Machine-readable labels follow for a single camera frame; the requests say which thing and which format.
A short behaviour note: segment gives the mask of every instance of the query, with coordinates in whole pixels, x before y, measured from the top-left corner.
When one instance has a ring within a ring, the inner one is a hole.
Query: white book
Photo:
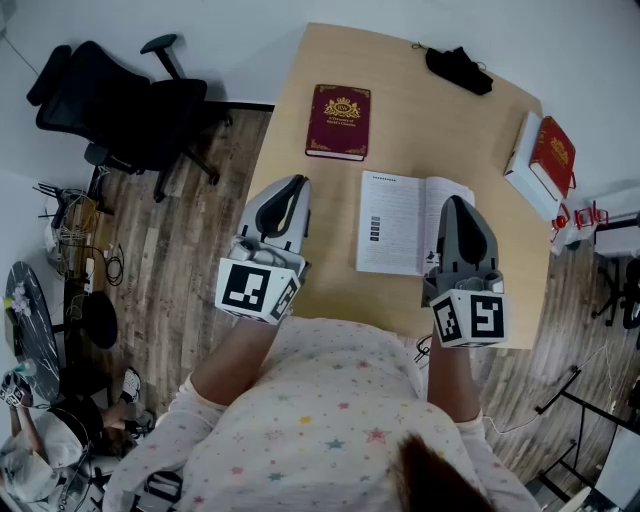
[[[453,195],[475,203],[469,188],[445,178],[364,171],[356,270],[422,276],[436,267],[440,214]]]
[[[542,120],[533,112],[524,116],[504,177],[533,206],[544,220],[554,220],[560,208],[556,199],[529,167]]]

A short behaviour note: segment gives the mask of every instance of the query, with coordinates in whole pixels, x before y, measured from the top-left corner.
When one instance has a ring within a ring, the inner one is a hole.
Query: hair
[[[396,476],[404,512],[495,512],[485,497],[429,448],[420,436],[409,434],[399,447]]]

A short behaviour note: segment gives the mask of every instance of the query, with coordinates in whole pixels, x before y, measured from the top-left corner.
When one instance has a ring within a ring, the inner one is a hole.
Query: black and white marker cube
[[[293,270],[222,258],[216,307],[237,317],[277,324],[299,289]]]
[[[477,348],[507,340],[503,294],[451,289],[431,301],[443,347]]]

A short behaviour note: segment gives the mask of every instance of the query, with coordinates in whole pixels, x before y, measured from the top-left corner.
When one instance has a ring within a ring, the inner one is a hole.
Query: white wall
[[[176,32],[189,76],[221,79],[231,100],[274,103],[309,21],[463,45],[540,98],[570,134],[585,196],[640,181],[634,0],[21,0],[7,35],[36,69],[54,46],[93,39],[160,78],[160,63],[139,49]]]
[[[38,109],[26,99],[36,78],[0,39],[0,170],[59,187],[84,187],[93,171],[83,158],[87,143],[36,127]]]
[[[62,278],[48,265],[44,249],[46,219],[45,196],[32,190],[35,181],[0,171],[0,289],[4,296],[6,278],[11,266],[26,261],[38,276],[54,323],[63,318]],[[0,320],[0,376],[16,364],[9,346],[4,341],[4,314]],[[0,443],[10,434],[9,411],[0,404]]]

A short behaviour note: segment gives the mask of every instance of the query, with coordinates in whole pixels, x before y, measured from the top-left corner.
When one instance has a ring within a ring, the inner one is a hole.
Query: red book
[[[305,153],[309,156],[364,160],[369,150],[371,91],[316,85]]]
[[[529,167],[555,200],[566,199],[570,188],[576,188],[573,162],[576,148],[552,117],[540,125]]]

